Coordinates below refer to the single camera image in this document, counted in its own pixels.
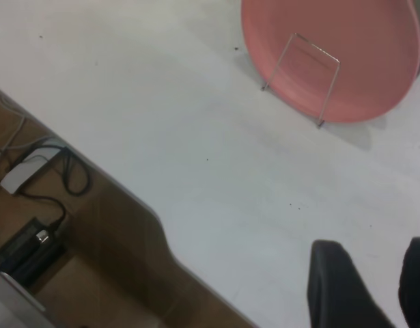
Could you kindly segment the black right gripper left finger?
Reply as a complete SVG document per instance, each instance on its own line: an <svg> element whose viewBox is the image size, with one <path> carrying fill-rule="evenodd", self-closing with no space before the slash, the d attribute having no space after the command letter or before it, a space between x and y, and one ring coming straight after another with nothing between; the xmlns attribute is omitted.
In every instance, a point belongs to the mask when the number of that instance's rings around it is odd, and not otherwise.
<svg viewBox="0 0 420 328"><path fill-rule="evenodd" d="M312 327L392 327L349 253L335 241L311 246L307 302Z"/></svg>

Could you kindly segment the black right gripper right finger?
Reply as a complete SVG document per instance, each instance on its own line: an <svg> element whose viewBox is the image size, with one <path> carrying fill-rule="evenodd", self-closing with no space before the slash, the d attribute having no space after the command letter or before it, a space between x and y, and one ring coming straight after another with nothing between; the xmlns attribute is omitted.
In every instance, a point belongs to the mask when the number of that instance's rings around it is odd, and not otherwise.
<svg viewBox="0 0 420 328"><path fill-rule="evenodd" d="M399 286L400 306L409 327L420 327L420 237L406 250Z"/></svg>

